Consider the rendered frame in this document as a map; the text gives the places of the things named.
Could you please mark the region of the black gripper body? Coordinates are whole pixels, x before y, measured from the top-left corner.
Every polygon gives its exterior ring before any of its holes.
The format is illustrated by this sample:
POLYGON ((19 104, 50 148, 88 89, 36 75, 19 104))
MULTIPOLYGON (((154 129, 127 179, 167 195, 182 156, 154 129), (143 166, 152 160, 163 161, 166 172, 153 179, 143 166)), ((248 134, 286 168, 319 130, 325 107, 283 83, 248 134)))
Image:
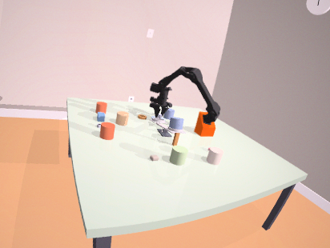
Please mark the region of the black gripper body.
POLYGON ((172 107, 172 103, 170 102, 167 102, 167 99, 168 97, 167 96, 162 96, 162 95, 158 95, 159 99, 157 101, 157 103, 155 102, 151 102, 149 107, 152 107, 154 109, 159 109, 161 106, 164 106, 164 107, 172 107))

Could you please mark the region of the orange ring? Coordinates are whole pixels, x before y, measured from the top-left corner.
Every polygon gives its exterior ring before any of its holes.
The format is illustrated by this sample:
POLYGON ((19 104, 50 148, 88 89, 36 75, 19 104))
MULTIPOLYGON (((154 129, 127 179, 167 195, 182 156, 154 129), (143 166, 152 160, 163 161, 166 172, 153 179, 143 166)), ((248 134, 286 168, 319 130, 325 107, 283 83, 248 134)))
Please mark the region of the orange ring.
POLYGON ((138 115, 138 118, 139 118, 139 119, 143 119, 143 120, 145 120, 145 119, 147 119, 147 116, 142 115, 142 114, 139 114, 139 115, 138 115))

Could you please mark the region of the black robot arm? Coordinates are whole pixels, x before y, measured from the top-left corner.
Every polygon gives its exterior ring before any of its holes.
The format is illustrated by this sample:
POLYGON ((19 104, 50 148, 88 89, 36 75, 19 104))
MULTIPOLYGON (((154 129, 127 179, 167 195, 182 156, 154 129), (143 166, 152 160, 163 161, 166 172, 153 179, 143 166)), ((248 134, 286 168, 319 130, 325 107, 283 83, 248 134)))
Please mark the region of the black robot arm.
POLYGON ((215 122, 216 119, 219 117, 220 107, 217 102, 213 100, 210 92, 207 90, 207 87, 203 82, 203 75, 200 69, 191 66, 181 66, 170 76, 162 78, 158 82, 158 84, 153 82, 150 86, 150 92, 159 93, 162 96, 168 96, 168 92, 172 91, 172 88, 167 86, 171 83, 172 80, 174 80, 180 75, 190 79, 191 82, 197 85, 197 87, 199 88, 200 93, 202 94, 205 102, 207 103, 207 114, 203 114, 203 123, 211 125, 211 123, 215 122))

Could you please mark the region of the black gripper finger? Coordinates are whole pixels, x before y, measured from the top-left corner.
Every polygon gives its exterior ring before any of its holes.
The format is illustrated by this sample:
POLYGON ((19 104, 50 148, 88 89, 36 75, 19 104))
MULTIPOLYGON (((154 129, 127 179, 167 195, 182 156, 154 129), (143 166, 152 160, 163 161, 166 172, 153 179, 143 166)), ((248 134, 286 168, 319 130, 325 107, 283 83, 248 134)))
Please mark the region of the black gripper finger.
MULTIPOLYGON (((154 109, 154 108, 153 108, 153 109, 154 109)), ((155 117, 156 117, 156 118, 157 118, 157 116, 158 116, 160 110, 161 110, 161 109, 154 109, 154 111, 155 111, 155 117)))
POLYGON ((161 109, 161 115, 163 116, 169 108, 168 107, 166 108, 164 106, 161 106, 161 108, 162 108, 161 109))

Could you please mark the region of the light blue block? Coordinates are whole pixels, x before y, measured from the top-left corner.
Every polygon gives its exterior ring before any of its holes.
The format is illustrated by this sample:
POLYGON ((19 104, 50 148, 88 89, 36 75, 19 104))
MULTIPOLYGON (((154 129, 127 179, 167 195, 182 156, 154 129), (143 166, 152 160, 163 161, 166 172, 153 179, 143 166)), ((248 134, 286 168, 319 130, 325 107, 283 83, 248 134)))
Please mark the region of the light blue block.
POLYGON ((105 118, 105 114, 98 112, 98 117, 97 117, 98 122, 104 122, 104 118, 105 118))

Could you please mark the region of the blue cup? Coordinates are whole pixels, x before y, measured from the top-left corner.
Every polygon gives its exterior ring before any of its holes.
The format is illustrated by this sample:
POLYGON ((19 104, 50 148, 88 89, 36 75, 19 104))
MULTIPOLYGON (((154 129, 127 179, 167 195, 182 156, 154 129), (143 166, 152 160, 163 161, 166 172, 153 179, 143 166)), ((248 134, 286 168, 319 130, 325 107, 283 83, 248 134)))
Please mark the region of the blue cup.
POLYGON ((171 117, 169 127, 172 129, 182 130, 183 121, 183 118, 171 117))
POLYGON ((166 111, 166 113, 164 114, 164 118, 165 119, 171 119, 171 117, 174 117, 174 113, 175 113, 175 110, 173 110, 173 109, 168 109, 167 111, 166 111))

